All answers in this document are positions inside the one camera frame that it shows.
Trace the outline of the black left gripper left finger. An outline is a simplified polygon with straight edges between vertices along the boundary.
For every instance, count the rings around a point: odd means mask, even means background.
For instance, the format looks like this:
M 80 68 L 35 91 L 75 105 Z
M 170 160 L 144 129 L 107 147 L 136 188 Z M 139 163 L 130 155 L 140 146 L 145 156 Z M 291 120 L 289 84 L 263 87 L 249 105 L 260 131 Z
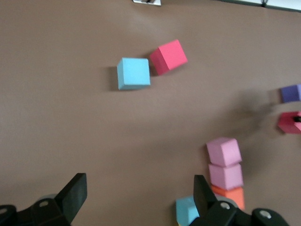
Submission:
M 44 198 L 17 211 L 14 205 L 0 206 L 2 226 L 70 226 L 87 198 L 87 175 L 77 173 L 53 198 Z

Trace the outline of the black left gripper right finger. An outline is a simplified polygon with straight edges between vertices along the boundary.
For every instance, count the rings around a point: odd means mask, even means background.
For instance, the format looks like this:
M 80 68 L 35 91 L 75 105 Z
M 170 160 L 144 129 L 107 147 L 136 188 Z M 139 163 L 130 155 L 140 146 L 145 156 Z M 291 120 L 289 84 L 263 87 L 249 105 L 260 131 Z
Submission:
M 249 215 L 228 201 L 219 201 L 203 175 L 194 176 L 193 198 L 199 213 L 191 226 L 289 226 L 277 212 L 256 208 Z

